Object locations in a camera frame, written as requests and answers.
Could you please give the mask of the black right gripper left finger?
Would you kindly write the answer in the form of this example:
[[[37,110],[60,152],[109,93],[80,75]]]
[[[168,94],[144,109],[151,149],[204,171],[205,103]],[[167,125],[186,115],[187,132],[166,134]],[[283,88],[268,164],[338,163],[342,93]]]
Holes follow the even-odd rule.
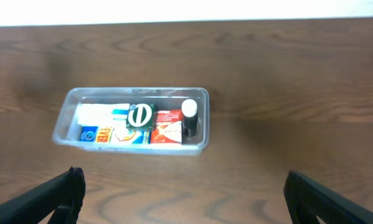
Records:
[[[83,205],[86,183],[83,170],[71,167],[63,174],[0,205],[0,223],[74,224]]]

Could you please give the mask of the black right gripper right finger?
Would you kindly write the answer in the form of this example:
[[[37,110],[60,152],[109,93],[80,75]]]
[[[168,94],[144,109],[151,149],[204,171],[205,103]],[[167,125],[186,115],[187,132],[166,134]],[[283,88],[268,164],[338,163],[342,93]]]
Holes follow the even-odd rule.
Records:
[[[294,224],[373,224],[373,212],[300,172],[289,171],[283,193]]]

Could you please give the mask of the blue Kool Fever box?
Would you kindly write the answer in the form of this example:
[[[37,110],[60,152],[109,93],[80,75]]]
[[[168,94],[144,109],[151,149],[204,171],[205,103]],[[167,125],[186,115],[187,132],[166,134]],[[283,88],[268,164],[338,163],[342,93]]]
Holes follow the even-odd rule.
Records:
[[[78,140],[113,145],[149,144],[150,132],[130,131],[122,126],[82,126]]]

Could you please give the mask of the white blue Panadol box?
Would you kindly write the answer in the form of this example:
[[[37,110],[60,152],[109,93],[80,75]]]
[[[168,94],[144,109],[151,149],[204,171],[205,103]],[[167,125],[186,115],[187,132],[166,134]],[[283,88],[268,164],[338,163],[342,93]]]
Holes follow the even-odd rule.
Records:
[[[77,124],[98,126],[125,121],[130,109],[129,103],[119,104],[81,104],[77,108]]]

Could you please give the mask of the green Zam-Buk box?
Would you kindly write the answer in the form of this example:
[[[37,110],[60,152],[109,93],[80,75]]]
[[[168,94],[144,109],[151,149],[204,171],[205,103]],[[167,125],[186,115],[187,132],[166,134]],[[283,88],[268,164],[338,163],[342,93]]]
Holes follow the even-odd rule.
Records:
[[[132,104],[126,119],[126,128],[137,131],[152,131],[156,116],[155,104]]]

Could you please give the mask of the red Panadol ActiFast box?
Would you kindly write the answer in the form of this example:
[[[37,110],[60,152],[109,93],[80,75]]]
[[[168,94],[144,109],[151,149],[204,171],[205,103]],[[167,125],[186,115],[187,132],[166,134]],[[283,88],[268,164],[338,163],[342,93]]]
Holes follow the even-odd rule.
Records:
[[[151,133],[151,144],[182,143],[182,111],[160,110],[157,112],[156,125]]]

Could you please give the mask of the dark syrup bottle white cap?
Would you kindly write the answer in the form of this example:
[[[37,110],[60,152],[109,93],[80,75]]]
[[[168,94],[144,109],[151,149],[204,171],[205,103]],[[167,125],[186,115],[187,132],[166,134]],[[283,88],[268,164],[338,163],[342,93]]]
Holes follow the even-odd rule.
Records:
[[[193,99],[186,99],[181,105],[182,126],[184,134],[193,137],[197,134],[198,112],[197,103]]]

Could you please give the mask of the clear plastic container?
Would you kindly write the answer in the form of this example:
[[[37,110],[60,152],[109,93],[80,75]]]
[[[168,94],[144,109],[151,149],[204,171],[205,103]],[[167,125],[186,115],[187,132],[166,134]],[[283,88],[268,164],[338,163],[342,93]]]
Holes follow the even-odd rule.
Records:
[[[189,137],[184,134],[182,126],[181,144],[129,144],[113,145],[79,141],[82,126],[77,124],[77,108],[81,104],[119,104],[129,103],[155,104],[156,116],[160,110],[181,110],[182,102],[193,99],[197,103],[198,123],[197,134]],[[79,147],[86,151],[98,152],[126,152],[137,154],[173,154],[197,155],[209,142],[209,94],[204,88],[198,87],[104,87],[104,88],[74,88],[65,98],[57,118],[52,139],[56,144]],[[125,121],[98,126],[122,126],[126,128]]]

